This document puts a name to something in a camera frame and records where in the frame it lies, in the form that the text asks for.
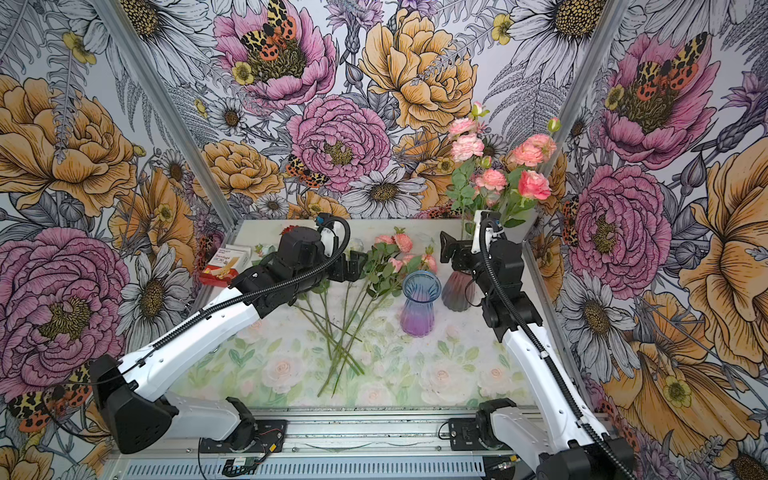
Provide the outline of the dark pink glass vase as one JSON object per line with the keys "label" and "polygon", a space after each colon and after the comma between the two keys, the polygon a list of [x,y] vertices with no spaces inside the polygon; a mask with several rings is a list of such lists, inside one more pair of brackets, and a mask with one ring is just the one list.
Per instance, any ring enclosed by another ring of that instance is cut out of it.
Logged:
{"label": "dark pink glass vase", "polygon": [[441,296],[446,308],[454,312],[463,312],[473,306],[474,283],[470,274],[454,271],[448,278]]}

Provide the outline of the blue purple glass vase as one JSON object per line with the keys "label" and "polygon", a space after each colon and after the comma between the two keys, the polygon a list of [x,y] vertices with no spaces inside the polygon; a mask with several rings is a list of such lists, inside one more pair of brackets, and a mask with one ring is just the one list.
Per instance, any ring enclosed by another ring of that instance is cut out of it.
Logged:
{"label": "blue purple glass vase", "polygon": [[402,285],[405,304],[400,314],[400,327],[412,337],[425,337],[434,328],[434,303],[441,296],[442,284],[431,271],[409,274]]}

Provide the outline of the pink rose stem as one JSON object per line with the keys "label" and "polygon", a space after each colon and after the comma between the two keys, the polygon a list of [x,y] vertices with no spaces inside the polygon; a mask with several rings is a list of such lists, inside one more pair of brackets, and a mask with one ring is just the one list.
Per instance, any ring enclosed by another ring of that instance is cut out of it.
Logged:
{"label": "pink rose stem", "polygon": [[512,228],[523,224],[523,214],[539,202],[547,200],[552,192],[548,179],[534,170],[517,168],[507,175],[507,180],[498,212],[501,224],[505,228]]}
{"label": "pink rose stem", "polygon": [[505,173],[491,166],[491,159],[484,157],[480,168],[472,175],[470,184],[473,199],[482,207],[493,209],[501,200],[509,186]]}
{"label": "pink rose stem", "polygon": [[551,118],[546,125],[545,133],[531,135],[520,145],[515,147],[506,157],[505,165],[512,171],[520,167],[537,168],[548,161],[557,151],[557,145],[553,138],[561,129],[558,118]]}

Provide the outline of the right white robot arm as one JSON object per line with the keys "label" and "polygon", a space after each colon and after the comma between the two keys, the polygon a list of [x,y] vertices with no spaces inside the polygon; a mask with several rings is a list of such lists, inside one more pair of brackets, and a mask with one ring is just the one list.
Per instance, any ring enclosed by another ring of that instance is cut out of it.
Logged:
{"label": "right white robot arm", "polygon": [[523,290],[521,244],[509,240],[501,216],[474,214],[469,240],[441,233],[440,260],[471,275],[483,294],[486,325],[521,367],[544,424],[537,426],[509,399],[484,402],[476,415],[481,444],[507,447],[537,479],[632,479],[635,457],[610,435],[567,374],[535,304]]}

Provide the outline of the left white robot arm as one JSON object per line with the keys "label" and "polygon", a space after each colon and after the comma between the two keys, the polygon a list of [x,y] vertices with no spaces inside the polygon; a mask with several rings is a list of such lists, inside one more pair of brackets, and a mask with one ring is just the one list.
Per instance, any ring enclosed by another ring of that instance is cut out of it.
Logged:
{"label": "left white robot arm", "polygon": [[118,451],[135,454],[160,440],[194,438],[234,451],[251,447],[257,422],[242,401],[199,400],[169,389],[189,367],[278,307],[326,280],[358,280],[367,257],[349,252],[350,240],[348,221],[323,213],[314,227],[285,231],[274,252],[166,334],[119,359],[95,360],[89,367],[95,404]]}

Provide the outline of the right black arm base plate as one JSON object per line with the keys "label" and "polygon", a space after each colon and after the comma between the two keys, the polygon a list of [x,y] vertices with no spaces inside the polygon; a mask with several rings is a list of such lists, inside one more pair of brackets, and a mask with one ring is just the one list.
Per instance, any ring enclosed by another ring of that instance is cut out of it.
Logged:
{"label": "right black arm base plate", "polygon": [[517,409],[492,413],[488,418],[453,417],[447,421],[452,451],[529,451],[537,437],[524,431],[534,427]]}

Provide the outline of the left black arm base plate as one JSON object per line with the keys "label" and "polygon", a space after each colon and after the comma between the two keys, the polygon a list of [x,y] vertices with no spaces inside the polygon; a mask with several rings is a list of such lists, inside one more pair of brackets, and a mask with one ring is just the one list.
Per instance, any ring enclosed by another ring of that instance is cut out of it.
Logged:
{"label": "left black arm base plate", "polygon": [[286,439],[286,420],[243,421],[224,440],[203,438],[202,454],[272,454],[282,451]]}

